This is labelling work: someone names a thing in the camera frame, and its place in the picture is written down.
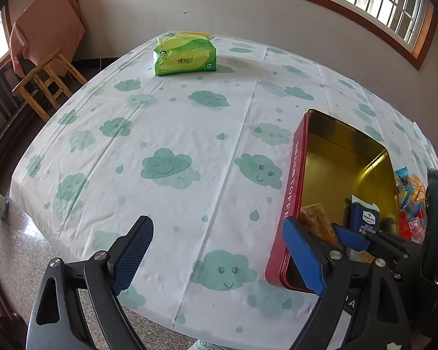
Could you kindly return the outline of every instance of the tablecloth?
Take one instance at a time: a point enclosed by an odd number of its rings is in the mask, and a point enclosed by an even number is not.
[[[215,72],[155,76],[156,38],[100,72],[31,143],[10,197],[65,262],[149,215],[154,239],[123,305],[216,344],[288,349],[317,298],[269,285],[264,270],[307,109],[369,134],[425,183],[438,158],[414,122],[355,81],[278,48],[212,43]]]

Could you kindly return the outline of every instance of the tissue pack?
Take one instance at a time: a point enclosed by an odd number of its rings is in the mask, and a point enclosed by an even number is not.
[[[216,48],[209,34],[180,32],[154,48],[156,75],[215,70]]]

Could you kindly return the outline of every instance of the wooden chair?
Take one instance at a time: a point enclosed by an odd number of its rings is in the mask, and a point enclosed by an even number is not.
[[[36,113],[45,121],[47,122],[50,119],[50,116],[47,114],[47,112],[40,106],[37,101],[34,99],[34,97],[31,96],[31,94],[26,90],[26,84],[28,84],[31,80],[34,80],[40,90],[44,92],[47,99],[51,102],[51,104],[54,106],[55,109],[59,109],[60,105],[57,102],[57,98],[64,93],[68,98],[73,95],[71,91],[68,89],[68,87],[65,85],[65,83],[58,77],[58,75],[54,72],[52,68],[50,68],[49,63],[53,61],[54,59],[58,59],[65,68],[70,71],[70,73],[83,85],[85,85],[88,81],[83,77],[82,74],[78,72],[75,67],[71,65],[68,60],[66,60],[63,55],[61,54],[62,49],[59,48],[58,50],[55,50],[52,54],[50,54],[47,58],[45,58],[42,62],[40,62],[30,73],[28,73],[23,80],[20,81],[20,83],[13,89],[13,94],[16,96],[16,93],[20,93],[21,96],[27,101],[27,103],[36,111]],[[49,75],[49,78],[46,81],[42,81],[42,79],[39,77],[38,72],[41,70],[45,70],[47,74]],[[57,84],[59,87],[59,90],[52,94],[48,87],[50,84],[54,83]]]

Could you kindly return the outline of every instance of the blue gripper pad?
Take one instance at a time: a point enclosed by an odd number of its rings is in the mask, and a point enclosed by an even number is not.
[[[282,225],[282,237],[306,287],[321,296],[326,288],[323,267],[305,240],[308,234],[297,230],[291,219],[298,223],[294,217],[286,218]]]
[[[109,254],[115,263],[112,265],[111,289],[115,296],[120,291],[128,289],[146,250],[151,244],[154,235],[154,226],[151,219],[141,216],[126,236],[119,237],[109,249]]]
[[[363,234],[359,235],[353,231],[333,223],[333,228],[336,232],[339,242],[355,251],[362,251],[368,249],[368,243],[365,242]]]

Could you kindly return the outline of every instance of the tiled floor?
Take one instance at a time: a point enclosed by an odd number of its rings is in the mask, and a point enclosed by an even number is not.
[[[95,72],[86,71],[86,77]],[[23,129],[19,138],[9,150],[0,168],[0,193],[8,196],[13,171],[33,138],[44,126],[36,115]],[[12,309],[28,323],[34,299],[42,275],[50,259],[58,256],[47,240],[34,225],[32,219],[10,202],[10,210],[5,222],[0,221],[0,286]],[[86,320],[100,350],[108,349],[101,333],[87,291],[81,291],[81,301]],[[185,350],[194,342],[138,314],[125,309],[125,314],[149,349]]]

